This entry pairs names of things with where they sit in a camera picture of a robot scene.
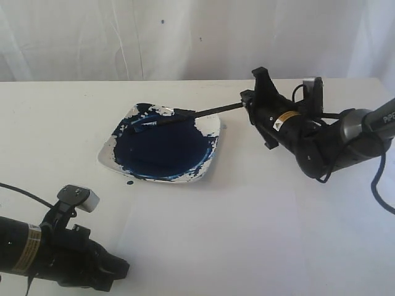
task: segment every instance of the white plate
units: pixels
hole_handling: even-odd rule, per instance
[[[99,162],[118,173],[147,181],[187,183],[198,180],[206,173],[215,155],[221,125],[218,115],[197,118],[189,123],[153,127],[140,133],[131,132],[142,121],[151,121],[151,117],[171,117],[190,112],[145,103],[135,105],[104,144],[98,155]],[[177,142],[171,144],[171,141],[182,141],[182,145]],[[171,156],[167,156],[165,151],[170,151]],[[178,162],[181,163],[180,168],[172,168],[172,164]]]

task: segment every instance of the white table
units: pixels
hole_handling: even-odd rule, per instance
[[[391,99],[377,79],[324,82],[327,112],[351,107],[375,109]],[[279,92],[287,97],[299,83],[275,80]],[[101,204],[90,214],[80,212],[72,223],[90,228],[91,238],[116,254],[133,208],[133,188],[142,190],[146,184],[136,181],[128,186],[131,178],[105,169],[96,160],[119,120],[138,102],[196,110],[231,104],[239,100],[241,91],[253,85],[252,80],[0,83],[0,182],[52,203],[64,184],[91,188],[100,196]],[[322,185],[304,176],[293,155],[283,147],[267,150],[244,110],[223,113],[220,118],[227,129],[215,168],[209,173],[217,175],[233,169],[233,154],[246,147],[245,153],[255,158],[256,167],[252,169],[260,174],[262,191],[270,186],[272,167],[278,168],[276,173],[296,195],[310,295],[392,295],[395,216],[384,211],[370,193],[378,160],[336,172],[328,184]],[[392,150],[388,155],[380,190],[393,204],[395,158]],[[226,178],[218,180],[216,186],[227,186]],[[1,216],[38,224],[46,210],[23,195],[0,189]],[[2,274],[0,295],[24,295],[25,285],[24,277]],[[98,295],[93,290],[65,289],[41,280],[33,282],[30,293]],[[109,295],[131,292],[117,283]]]

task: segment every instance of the white backdrop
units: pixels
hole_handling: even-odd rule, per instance
[[[0,80],[375,76],[394,0],[0,0]]]

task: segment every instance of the blue paint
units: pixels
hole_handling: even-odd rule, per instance
[[[142,179],[171,181],[186,173],[197,176],[202,164],[212,157],[217,137],[203,136],[194,126],[194,120],[132,133],[140,128],[140,124],[161,117],[155,110],[148,110],[151,106],[138,104],[139,113],[123,119],[113,132],[117,141],[115,162]]]

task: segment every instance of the yellow label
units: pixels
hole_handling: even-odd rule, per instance
[[[41,243],[41,228],[29,224],[29,233],[26,240],[25,248],[17,262],[12,269],[12,272],[24,274],[36,258],[37,251]]]
[[[286,122],[288,119],[290,119],[291,117],[294,117],[296,115],[300,115],[299,112],[297,111],[288,111],[285,112],[284,114],[281,114],[276,121],[274,122],[273,128],[276,131],[280,131],[280,128],[282,127],[282,125],[284,124],[284,122]]]

